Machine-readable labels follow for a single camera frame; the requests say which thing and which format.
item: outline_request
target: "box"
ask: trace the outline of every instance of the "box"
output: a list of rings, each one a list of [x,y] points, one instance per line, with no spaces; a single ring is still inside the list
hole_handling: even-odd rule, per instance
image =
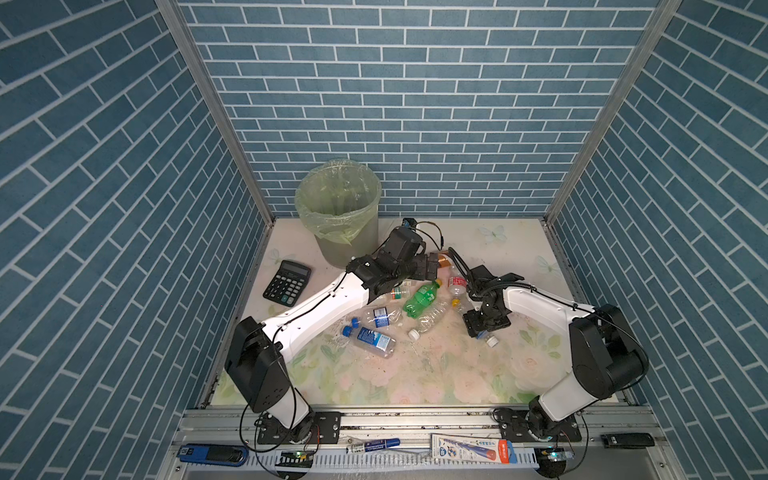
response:
[[[523,449],[522,444],[504,439],[432,434],[432,457],[446,460],[515,464],[518,462],[515,446]]]

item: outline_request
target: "calculator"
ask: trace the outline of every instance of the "calculator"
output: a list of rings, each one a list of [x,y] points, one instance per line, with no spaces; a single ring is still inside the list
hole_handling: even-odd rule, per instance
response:
[[[293,306],[310,279],[312,269],[301,263],[283,260],[269,286],[264,290],[264,298],[280,305]]]

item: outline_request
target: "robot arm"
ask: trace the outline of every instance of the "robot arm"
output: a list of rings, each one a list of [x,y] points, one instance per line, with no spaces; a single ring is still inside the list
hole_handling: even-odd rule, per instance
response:
[[[225,370],[251,409],[268,411],[291,431],[294,440],[303,439],[312,425],[313,412],[293,390],[285,362],[333,322],[406,278],[434,280],[437,254],[427,255],[423,247],[421,237],[398,227],[374,254],[353,260],[346,273],[314,296],[263,323],[251,317],[240,322]],[[642,348],[627,333],[630,327],[617,307],[596,309],[573,303],[519,280],[523,278],[513,273],[493,276],[485,266],[472,269],[470,297],[480,307],[467,312],[463,320],[469,335],[477,336],[483,330],[509,326],[507,315],[515,311],[568,335],[572,370],[529,404],[531,432],[545,438],[557,435],[562,422],[570,422],[573,413],[639,378],[648,363]]]
[[[629,324],[616,306],[595,308],[522,287],[504,289],[503,300],[505,308],[570,339],[571,371],[529,404],[528,426],[541,439],[556,436],[569,416],[627,387],[648,369],[645,352],[628,335]]]

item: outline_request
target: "calculator keypad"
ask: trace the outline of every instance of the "calculator keypad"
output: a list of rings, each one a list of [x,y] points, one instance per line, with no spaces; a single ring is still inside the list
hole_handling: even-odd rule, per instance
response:
[[[282,271],[278,271],[269,286],[264,290],[263,296],[273,302],[281,303],[285,306],[293,306],[302,290],[304,290],[305,281],[306,279],[302,278],[290,278]]]

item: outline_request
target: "bottle label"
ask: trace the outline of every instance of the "bottle label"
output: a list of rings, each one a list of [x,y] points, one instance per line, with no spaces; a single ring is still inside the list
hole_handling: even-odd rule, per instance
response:
[[[411,286],[411,280],[403,280],[402,283],[400,283],[398,286],[392,289],[392,292],[390,292],[390,296],[392,297],[392,300],[400,300],[406,295],[406,288]]]
[[[460,276],[452,276],[451,278],[448,279],[448,285],[449,286],[458,285],[458,286],[463,286],[464,288],[466,288],[467,287],[467,279],[461,278]]]
[[[432,301],[435,299],[435,293],[432,292],[431,288],[432,285],[422,285],[417,291],[417,293],[421,293],[424,296],[424,300],[426,300],[427,303],[432,303]]]
[[[376,324],[376,328],[389,326],[389,314],[385,306],[373,310],[373,322]]]
[[[383,352],[386,352],[386,347],[389,345],[388,336],[382,335],[379,332],[374,332],[373,330],[369,330],[366,327],[360,329],[360,333],[357,334],[357,339],[368,343],[369,345],[373,345]]]

